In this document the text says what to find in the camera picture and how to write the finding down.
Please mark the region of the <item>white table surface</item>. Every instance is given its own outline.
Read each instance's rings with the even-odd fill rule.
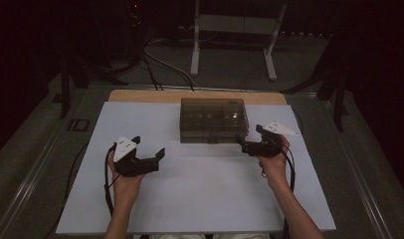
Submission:
[[[247,140],[259,141],[256,124],[274,120],[300,131],[290,106],[246,105]],[[109,223],[104,199],[104,158],[123,135],[141,137],[137,157],[165,147],[160,170],[142,181],[128,232],[239,233],[283,229],[283,214],[258,161],[236,143],[180,143],[180,104],[105,103],[57,233],[100,234]],[[302,136],[288,135],[295,157],[295,195],[321,230],[335,224]]]

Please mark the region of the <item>wire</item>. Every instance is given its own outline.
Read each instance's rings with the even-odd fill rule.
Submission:
[[[112,200],[111,200],[111,194],[109,193],[109,182],[108,182],[108,161],[109,161],[109,155],[115,151],[117,144],[114,143],[114,145],[108,149],[108,151],[106,152],[106,156],[105,156],[105,165],[103,168],[103,174],[105,177],[105,184],[103,185],[103,189],[105,191],[105,202],[106,205],[108,206],[108,210],[109,210],[109,215],[112,216],[112,212],[114,211],[114,206],[112,205]]]
[[[58,225],[59,222],[60,222],[60,219],[62,218],[62,214],[63,214],[63,211],[64,211],[64,209],[65,209],[65,205],[66,205],[66,203],[67,203],[67,201],[68,201],[68,197],[69,197],[69,191],[70,191],[70,188],[71,188],[71,181],[72,181],[73,171],[74,171],[74,169],[75,169],[75,165],[76,165],[76,163],[77,163],[79,157],[81,156],[82,152],[85,150],[85,148],[88,147],[89,144],[90,144],[90,143],[87,142],[87,143],[85,143],[84,146],[82,146],[81,150],[78,152],[78,154],[77,154],[76,157],[75,157],[75,160],[74,160],[73,163],[72,163],[71,169],[70,169],[70,171],[69,171],[68,183],[67,183],[67,185],[66,185],[65,196],[64,196],[64,198],[63,198],[63,203],[62,203],[62,205],[61,205],[61,206],[62,206],[62,211],[60,212],[59,217],[57,218],[57,221],[53,224],[53,226],[52,226],[51,229],[47,232],[47,234],[45,235],[44,238],[48,238],[48,237],[53,233],[54,229],[56,229],[57,225]]]
[[[282,154],[286,158],[286,161],[289,163],[289,167],[291,169],[291,176],[290,176],[290,190],[292,192],[295,191],[295,182],[296,182],[296,171],[295,171],[295,158],[293,157],[292,151],[286,146],[283,145],[284,147],[287,148],[288,152],[290,153],[292,157],[292,161],[290,161],[289,157],[287,154],[282,150]],[[290,232],[289,232],[289,223],[287,222],[287,219],[284,219],[284,227],[283,227],[283,239],[290,239]]]
[[[163,62],[163,61],[161,61],[161,60],[159,60],[159,59],[156,59],[155,57],[153,57],[152,55],[150,55],[150,54],[146,51],[146,49],[144,49],[144,55],[147,56],[147,57],[149,57],[150,59],[154,60],[155,62],[157,62],[157,63],[159,63],[159,64],[162,64],[162,65],[164,65],[164,66],[166,66],[166,67],[172,69],[173,71],[177,72],[178,74],[183,74],[183,76],[185,76],[185,78],[187,79],[186,83],[189,85],[189,87],[190,87],[190,89],[192,90],[192,92],[195,91],[194,88],[193,88],[193,85],[197,85],[197,84],[192,80],[192,78],[191,78],[186,72],[184,72],[183,70],[181,70],[181,69],[179,69],[179,68],[176,68],[176,67],[174,67],[174,66],[172,66],[172,65],[170,65],[170,64],[168,64],[168,63],[165,63],[165,62]]]
[[[176,73],[177,75],[179,75],[179,76],[181,77],[181,79],[183,79],[183,81],[188,84],[187,79],[185,78],[185,76],[183,76],[183,74],[180,74],[179,72],[174,71],[174,70],[171,69],[171,68],[165,67],[165,66],[163,66],[163,65],[156,65],[156,64],[153,64],[153,63],[150,63],[150,62],[149,62],[149,65],[152,65],[152,66],[154,66],[154,67],[161,68],[161,69],[164,69],[164,70],[172,71],[173,73]]]
[[[159,87],[161,88],[161,90],[164,91],[164,89],[162,88],[161,84],[159,84],[159,83],[155,80],[155,78],[153,77],[152,70],[150,69],[149,64],[148,64],[148,62],[147,62],[145,56],[142,56],[142,60],[143,60],[143,62],[146,64],[146,67],[147,67],[147,70],[148,70],[148,73],[149,73],[149,77],[150,77],[150,79],[152,80],[152,83],[153,83],[153,85],[155,86],[156,90],[158,91],[158,86],[159,86]]]
[[[108,186],[108,188],[112,187],[112,185],[118,180],[120,174],[112,181],[112,183]]]
[[[246,77],[245,77],[245,79],[243,79],[243,81],[240,83],[240,86],[239,86],[239,88],[240,88],[240,91],[247,91],[248,90],[248,84],[247,84],[247,82],[248,82],[248,80],[250,79],[250,77],[252,76],[252,75],[254,75],[256,72],[258,72],[260,69],[262,69],[263,67],[256,67],[255,69],[253,69],[252,70],[252,72],[250,72]]]

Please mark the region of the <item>person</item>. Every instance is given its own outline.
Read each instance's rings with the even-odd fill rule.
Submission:
[[[283,152],[287,153],[290,143],[282,136]],[[113,153],[110,156],[108,165],[112,172],[114,182],[114,210],[105,233],[105,239],[125,238],[127,225],[130,218],[130,211],[137,199],[140,182],[144,175],[136,177],[118,176],[114,171]],[[323,234],[314,224],[307,212],[302,208],[291,191],[286,178],[286,158],[280,153],[273,157],[257,156],[259,165],[264,169],[268,185],[273,190],[280,208],[289,224],[290,232],[295,239],[320,239]]]

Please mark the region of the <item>clear plastic box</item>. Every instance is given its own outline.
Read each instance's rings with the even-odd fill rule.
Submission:
[[[248,118],[242,99],[181,100],[182,143],[236,142],[236,134],[246,136],[248,129]]]

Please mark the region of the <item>table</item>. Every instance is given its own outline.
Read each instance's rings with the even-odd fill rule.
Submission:
[[[276,18],[255,18],[236,17],[223,15],[201,14],[199,11],[199,0],[195,2],[195,31],[193,42],[192,63],[190,74],[198,75],[199,69],[199,32],[216,31],[232,33],[251,33],[271,35],[270,45],[264,49],[265,64],[267,65],[268,77],[270,81],[277,79],[272,53],[279,36],[280,28],[286,12],[287,4],[282,4],[279,15]]]
[[[103,199],[103,157],[111,139],[117,139],[119,133],[133,137],[129,135],[132,132],[141,136],[137,156],[155,153],[162,146],[166,156],[160,161],[160,170],[146,175],[142,182],[131,213],[135,219],[130,221],[130,233],[281,230],[283,215],[271,189],[261,177],[257,162],[241,153],[237,144],[183,146],[179,142],[178,128],[171,123],[179,118],[178,101],[182,97],[244,99],[252,129],[248,137],[256,137],[254,123],[266,124],[272,118],[297,127],[291,108],[280,94],[114,91],[101,111],[57,233],[104,233],[109,213]],[[303,179],[297,179],[295,195],[320,229],[335,229],[303,138],[288,139],[298,177]]]

